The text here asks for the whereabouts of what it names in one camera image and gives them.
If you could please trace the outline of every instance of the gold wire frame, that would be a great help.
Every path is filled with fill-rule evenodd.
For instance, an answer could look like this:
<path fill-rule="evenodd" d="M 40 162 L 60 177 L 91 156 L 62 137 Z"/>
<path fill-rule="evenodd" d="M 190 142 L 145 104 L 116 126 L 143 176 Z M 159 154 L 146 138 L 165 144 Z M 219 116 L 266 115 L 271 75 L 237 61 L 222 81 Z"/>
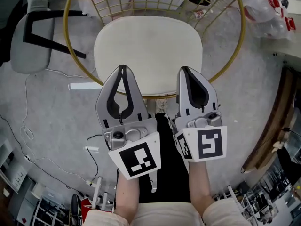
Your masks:
<path fill-rule="evenodd" d="M 114 16 L 116 14 L 121 14 L 121 16 L 124 16 L 125 13 L 131 12 L 131 16 L 134 16 L 135 13 L 139 13 L 139 15 L 141 15 L 141 12 L 143 12 L 143 15 L 148 15 L 148 12 L 152 12 L 152 16 L 156 16 L 154 15 L 153 12 L 157 12 L 160 16 L 169 16 L 172 18 L 176 18 L 179 20 L 183 20 L 187 23 L 189 23 L 190 25 L 192 25 L 194 27 L 194 29 L 196 29 L 198 31 L 198 33 L 201 35 L 201 39 L 202 42 L 204 40 L 204 35 L 205 33 L 208 31 L 208 28 L 218 19 L 218 17 L 229 7 L 231 6 L 234 2 L 237 1 L 238 5 L 239 5 L 239 11 L 240 11 L 240 35 L 239 35 L 239 39 L 238 39 L 238 43 L 237 46 L 232 54 L 232 56 L 230 57 L 229 61 L 226 63 L 226 65 L 216 74 L 214 75 L 209 82 L 213 82 L 214 80 L 216 80 L 217 78 L 219 78 L 228 68 L 229 66 L 232 64 L 232 62 L 234 61 L 234 59 L 236 58 L 240 47 L 242 45 L 243 39 L 244 39 L 244 34 L 245 34 L 245 26 L 246 26 L 246 21 L 245 21 L 245 14 L 244 14 L 244 9 L 243 9 L 243 3 L 242 0 L 199 0 L 200 2 L 198 4 L 195 5 L 195 8 L 192 11 L 196 11 L 199 10 L 199 5 L 202 5 L 203 2 L 207 2 L 210 5 L 207 6 L 205 8 L 206 12 L 205 14 L 200 18 L 200 19 L 195 19 L 193 18 L 193 15 L 188 16 L 186 14 L 186 10 L 185 10 L 185 6 L 177 6 L 173 3 L 173 0 L 171 0 L 170 3 L 164 3 L 161 2 L 161 0 L 158 1 L 148 1 L 145 0 L 144 2 L 141 1 L 135 1 L 135 0 L 131 0 L 130 3 L 131 7 L 129 9 L 123 9 L 124 5 L 129 4 L 129 2 L 126 3 L 122 3 L 121 0 L 119 0 L 119 4 L 115 4 L 110 6 L 109 5 L 109 0 L 103 0 L 100 2 L 95 3 L 94 0 L 91 0 L 93 7 L 95 8 L 97 15 L 101 21 L 101 23 L 103 25 L 103 19 L 107 16 Z M 101 4 L 101 3 L 106 3 L 105 8 L 102 9 L 98 9 L 97 5 Z M 145 7 L 144 8 L 135 8 L 135 4 L 141 4 L 141 3 L 145 3 Z M 147 4 L 148 3 L 155 3 L 157 4 L 156 8 L 148 8 Z M 160 4 L 164 4 L 166 6 L 168 6 L 168 9 L 159 9 L 159 5 Z M 68 13 L 69 13 L 69 9 L 70 9 L 70 5 L 71 5 L 71 0 L 67 0 L 66 2 L 66 6 L 65 6 L 65 11 L 64 11 L 64 16 L 63 16 L 63 32 L 64 32 L 64 37 L 66 40 L 66 44 L 67 47 L 70 51 L 71 56 L 73 57 L 75 63 L 81 68 L 81 70 L 92 80 L 94 80 L 95 82 L 97 82 L 100 85 L 103 85 L 103 82 L 101 80 L 99 80 L 98 78 L 96 78 L 92 73 L 90 73 L 85 66 L 80 62 L 80 60 L 78 59 L 78 57 L 75 55 L 74 50 L 72 48 L 70 39 L 69 39 L 69 34 L 68 34 Z M 121 11 L 112 13 L 111 8 L 115 7 L 115 6 L 119 6 Z M 173 7 L 177 7 L 176 10 L 170 10 L 171 6 Z M 108 9 L 109 10 L 109 14 L 101 16 L 100 12 Z M 210 11 L 212 11 L 212 9 L 214 10 L 219 10 L 219 13 L 212 16 L 210 14 Z M 175 97 L 175 94 L 170 94 L 170 95 L 165 95 L 165 96 L 143 96 L 143 98 L 145 99 L 162 99 L 162 98 L 172 98 Z"/>

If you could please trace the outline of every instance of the plastic bag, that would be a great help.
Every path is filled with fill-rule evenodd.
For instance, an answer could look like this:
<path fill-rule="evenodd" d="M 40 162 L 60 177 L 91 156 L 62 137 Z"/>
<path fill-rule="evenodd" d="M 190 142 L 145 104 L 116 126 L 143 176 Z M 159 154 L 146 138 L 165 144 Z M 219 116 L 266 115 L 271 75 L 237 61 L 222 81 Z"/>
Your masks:
<path fill-rule="evenodd" d="M 131 9 L 132 0 L 93 0 L 93 2 L 105 24 L 122 16 L 130 16 L 131 14 L 131 11 L 122 11 Z M 83 14 L 98 17 L 97 11 L 91 0 L 78 0 L 78 3 Z"/>
<path fill-rule="evenodd" d="M 255 37 L 270 39 L 293 40 L 293 32 L 296 30 L 294 20 L 291 17 L 274 17 L 264 23 L 252 23 L 250 29 Z"/>

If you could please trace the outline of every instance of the white cable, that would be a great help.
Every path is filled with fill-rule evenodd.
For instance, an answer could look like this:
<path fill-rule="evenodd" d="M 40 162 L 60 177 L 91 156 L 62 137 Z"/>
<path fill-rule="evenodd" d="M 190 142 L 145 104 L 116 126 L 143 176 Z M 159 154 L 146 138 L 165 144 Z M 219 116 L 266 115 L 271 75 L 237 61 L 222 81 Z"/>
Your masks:
<path fill-rule="evenodd" d="M 81 179 L 83 179 L 85 182 L 87 181 L 87 180 L 85 180 L 82 176 L 80 176 L 80 175 L 78 175 L 78 174 L 76 174 L 76 173 L 68 172 L 68 171 L 65 171 L 64 169 L 60 168 L 53 160 L 51 160 L 51 159 L 48 158 L 48 157 L 42 157 L 42 158 L 37 159 L 36 161 L 39 161 L 39 160 L 42 160 L 42 159 L 48 159 L 48 160 L 51 161 L 54 165 L 56 165 L 60 170 L 66 172 L 66 173 L 68 173 L 68 174 L 76 175 L 76 176 L 80 177 Z"/>
<path fill-rule="evenodd" d="M 68 78 L 71 78 L 71 77 L 88 78 L 88 76 L 82 76 L 82 75 L 76 75 L 76 74 L 75 74 L 75 75 L 67 75 L 67 74 L 65 74 L 64 72 L 59 71 L 59 70 L 51 70 L 51 69 L 46 69 L 46 70 L 51 71 L 51 72 L 55 72 L 55 73 L 59 73 L 59 74 L 65 76 L 65 77 L 68 77 Z M 25 126 L 25 123 L 24 123 L 24 121 L 25 121 L 25 119 L 27 118 L 27 115 L 28 115 L 28 106 L 27 106 L 27 105 L 28 105 L 28 103 L 27 103 L 27 79 L 28 79 L 29 76 L 30 76 L 30 74 L 29 74 L 29 75 L 26 77 L 26 79 L 25 79 L 25 104 L 26 104 L 26 115 L 25 115 L 24 119 L 22 120 L 23 126 L 20 127 L 20 136 L 21 136 L 21 138 L 22 138 L 24 144 L 27 146 L 27 148 L 30 150 L 30 152 L 31 152 L 32 155 L 33 155 L 34 161 L 32 161 L 31 163 L 36 163 L 37 161 L 42 160 L 42 159 L 48 159 L 48 160 L 50 160 L 54 165 L 56 165 L 60 170 L 66 172 L 66 173 L 68 173 L 68 174 L 76 175 L 76 176 L 80 177 L 82 180 L 84 180 L 85 182 L 87 182 L 87 180 L 85 180 L 82 176 L 80 176 L 80 175 L 78 175 L 78 174 L 76 174 L 76 173 L 68 172 L 68 171 L 66 171 L 66 170 L 64 170 L 64 169 L 62 169 L 62 168 L 60 168 L 53 160 L 51 160 L 51 159 L 48 158 L 48 157 L 42 157 L 42 158 L 36 159 L 36 156 L 35 156 L 35 154 L 33 153 L 32 149 L 27 145 L 25 139 L 23 138 L 23 136 L 22 136 L 22 129 L 24 130 L 24 133 L 25 133 L 25 135 L 27 136 L 28 139 L 30 139 L 30 140 L 33 140 L 33 139 L 34 139 L 34 134 L 33 134 L 33 132 L 32 132 L 27 126 Z"/>
<path fill-rule="evenodd" d="M 75 75 L 67 75 L 67 74 L 65 74 L 63 71 L 59 71 L 59 70 L 51 70 L 51 69 L 46 69 L 46 70 L 51 71 L 51 72 L 55 72 L 55 73 L 62 74 L 63 76 L 68 77 L 68 78 L 71 78 L 71 77 L 88 78 L 88 76 L 77 75 L 77 74 L 75 74 Z"/>

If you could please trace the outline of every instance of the black chair leg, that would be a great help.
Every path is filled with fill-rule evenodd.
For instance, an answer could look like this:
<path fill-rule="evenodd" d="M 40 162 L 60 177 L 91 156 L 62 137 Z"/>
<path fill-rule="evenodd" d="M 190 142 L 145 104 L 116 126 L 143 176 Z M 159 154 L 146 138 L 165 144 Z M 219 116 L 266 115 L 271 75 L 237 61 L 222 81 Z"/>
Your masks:
<path fill-rule="evenodd" d="M 55 17 L 63 17 L 63 14 L 64 14 L 64 11 L 62 11 L 62 10 L 60 10 L 60 11 L 37 11 L 37 12 L 29 13 L 26 18 L 23 42 L 35 44 L 38 46 L 42 46 L 45 48 L 50 48 L 50 49 L 54 49 L 54 50 L 66 53 L 66 54 L 70 54 L 70 51 L 68 50 L 67 46 L 32 33 L 33 22 L 39 21 L 39 20 L 55 18 Z M 86 15 L 83 15 L 81 11 L 69 11 L 68 16 L 86 16 Z M 82 52 L 74 50 L 74 53 L 76 54 L 76 56 L 78 56 L 80 58 L 86 58 L 86 54 L 84 54 Z"/>

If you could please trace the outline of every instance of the person's leg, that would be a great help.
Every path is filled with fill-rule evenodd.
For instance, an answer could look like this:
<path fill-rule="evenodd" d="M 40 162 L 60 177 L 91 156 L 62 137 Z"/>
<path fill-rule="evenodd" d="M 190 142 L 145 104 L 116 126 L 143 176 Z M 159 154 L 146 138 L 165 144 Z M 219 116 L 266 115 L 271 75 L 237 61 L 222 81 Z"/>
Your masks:
<path fill-rule="evenodd" d="M 285 147 L 278 149 L 277 154 L 287 179 L 294 185 L 301 176 L 301 165 L 291 161 L 291 157 Z"/>
<path fill-rule="evenodd" d="M 156 114 L 160 133 L 161 169 L 157 173 L 154 202 L 190 202 L 189 175 L 175 146 L 174 135 L 165 113 Z"/>

